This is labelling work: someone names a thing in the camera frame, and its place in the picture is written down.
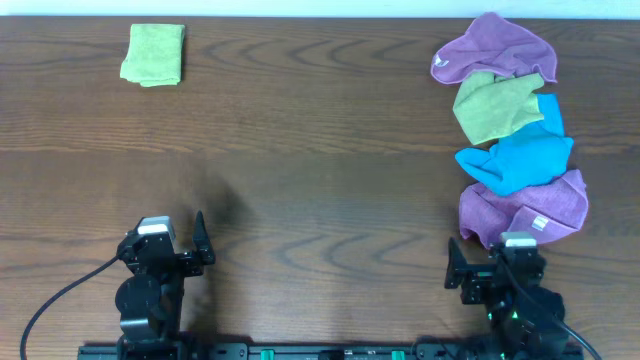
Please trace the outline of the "light green cloth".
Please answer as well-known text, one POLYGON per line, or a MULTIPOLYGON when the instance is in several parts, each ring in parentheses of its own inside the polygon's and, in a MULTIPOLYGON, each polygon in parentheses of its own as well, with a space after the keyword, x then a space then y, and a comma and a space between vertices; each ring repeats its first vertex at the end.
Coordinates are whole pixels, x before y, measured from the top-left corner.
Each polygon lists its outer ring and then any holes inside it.
POLYGON ((120 77, 141 87, 179 84, 184 33, 184 25, 132 24, 120 77))

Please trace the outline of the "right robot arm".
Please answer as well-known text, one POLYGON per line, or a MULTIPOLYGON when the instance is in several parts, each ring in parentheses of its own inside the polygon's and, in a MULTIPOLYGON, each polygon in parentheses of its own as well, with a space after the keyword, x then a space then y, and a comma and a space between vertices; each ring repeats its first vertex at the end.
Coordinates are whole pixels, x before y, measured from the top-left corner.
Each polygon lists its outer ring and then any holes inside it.
POLYGON ((455 239, 448 242, 447 289, 464 305, 482 305, 490 333, 462 344, 457 359, 559 359, 569 334, 562 296, 540 285, 546 260, 527 232, 504 232, 490 246, 492 264, 470 264, 455 239))

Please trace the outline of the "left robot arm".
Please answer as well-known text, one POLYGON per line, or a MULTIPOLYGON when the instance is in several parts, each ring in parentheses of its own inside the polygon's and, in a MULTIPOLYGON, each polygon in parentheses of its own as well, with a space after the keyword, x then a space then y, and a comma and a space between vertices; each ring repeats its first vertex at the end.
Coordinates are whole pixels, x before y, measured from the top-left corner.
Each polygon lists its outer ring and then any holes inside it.
POLYGON ((117 258, 132 272, 115 296, 123 332, 118 359, 207 357, 194 337, 180 330, 185 280, 215 263, 203 214, 195 217, 193 250, 175 252, 174 240, 168 216, 143 217, 117 247, 117 258))

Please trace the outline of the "purple cloth at bottom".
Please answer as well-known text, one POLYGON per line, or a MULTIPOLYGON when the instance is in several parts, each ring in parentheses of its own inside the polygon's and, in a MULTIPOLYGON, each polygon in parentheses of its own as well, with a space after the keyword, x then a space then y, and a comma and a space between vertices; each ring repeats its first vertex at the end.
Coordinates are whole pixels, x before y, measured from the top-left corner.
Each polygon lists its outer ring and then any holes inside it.
POLYGON ((527 232, 546 244, 579 231, 588 210, 586 184, 579 170, 508 196, 476 183, 460 196, 459 231, 464 239, 477 237, 486 248, 504 232, 527 232))

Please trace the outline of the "purple cloth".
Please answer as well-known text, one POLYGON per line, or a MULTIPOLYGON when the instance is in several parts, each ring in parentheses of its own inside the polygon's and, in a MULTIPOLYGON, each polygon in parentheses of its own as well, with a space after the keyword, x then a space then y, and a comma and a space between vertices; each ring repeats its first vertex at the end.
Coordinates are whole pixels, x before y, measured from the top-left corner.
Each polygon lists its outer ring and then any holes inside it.
POLYGON ((432 58, 430 73, 445 85, 458 84, 476 72, 502 77, 537 73, 557 81, 554 48, 530 30, 488 12, 472 21, 460 37, 446 43, 432 58))
POLYGON ((476 183, 460 196, 459 231, 464 239, 477 237, 486 248, 504 232, 527 232, 546 244, 579 231, 588 210, 586 184, 579 170, 508 196, 476 183))

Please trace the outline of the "blue crumpled cloth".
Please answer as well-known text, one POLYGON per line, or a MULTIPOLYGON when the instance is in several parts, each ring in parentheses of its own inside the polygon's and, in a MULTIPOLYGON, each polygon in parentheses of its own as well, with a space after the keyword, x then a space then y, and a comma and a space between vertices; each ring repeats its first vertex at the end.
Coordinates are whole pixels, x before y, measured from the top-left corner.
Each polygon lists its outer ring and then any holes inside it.
POLYGON ((455 160, 493 193, 508 196, 525 187, 546 185, 567 171, 574 140, 565 135, 557 96, 537 96, 543 119, 501 138, 487 150, 466 148, 455 160))

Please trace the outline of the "olive green crumpled cloth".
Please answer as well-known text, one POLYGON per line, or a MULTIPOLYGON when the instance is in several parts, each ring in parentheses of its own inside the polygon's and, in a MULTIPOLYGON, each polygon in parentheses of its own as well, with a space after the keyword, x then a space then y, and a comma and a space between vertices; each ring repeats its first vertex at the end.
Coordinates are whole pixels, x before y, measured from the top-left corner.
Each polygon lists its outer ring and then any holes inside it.
POLYGON ((501 77, 476 72, 461 83, 453 113, 470 143, 483 144, 542 120, 535 91, 543 86, 537 73, 501 77))

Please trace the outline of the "purple cloth at top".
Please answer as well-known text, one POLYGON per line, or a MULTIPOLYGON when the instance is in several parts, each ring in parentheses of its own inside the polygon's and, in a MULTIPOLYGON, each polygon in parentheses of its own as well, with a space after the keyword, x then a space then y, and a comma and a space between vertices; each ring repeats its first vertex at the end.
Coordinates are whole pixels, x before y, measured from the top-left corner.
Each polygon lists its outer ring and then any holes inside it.
POLYGON ((446 43, 432 58, 430 73, 445 85, 458 84, 476 72, 502 77, 537 73, 557 81, 554 48, 530 30, 488 12, 472 21, 460 37, 446 43))

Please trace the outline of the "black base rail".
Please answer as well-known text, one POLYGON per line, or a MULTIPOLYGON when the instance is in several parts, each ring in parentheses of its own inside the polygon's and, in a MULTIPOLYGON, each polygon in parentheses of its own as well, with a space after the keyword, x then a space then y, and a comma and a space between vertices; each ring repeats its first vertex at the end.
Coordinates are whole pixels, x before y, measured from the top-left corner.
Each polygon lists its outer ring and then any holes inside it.
MULTIPOLYGON (((142 353, 121 350, 113 346, 81 346, 78 360, 115 359, 193 359, 193 360, 445 360, 445 359, 536 359, 524 352, 508 355, 506 352, 489 354, 485 349, 460 350, 458 344, 419 343, 414 346, 320 346, 320 345, 247 345, 219 343, 199 349, 191 355, 178 355, 178 350, 160 355, 159 350, 142 353)), ((559 356, 538 359, 585 359, 583 350, 570 345, 559 356)))

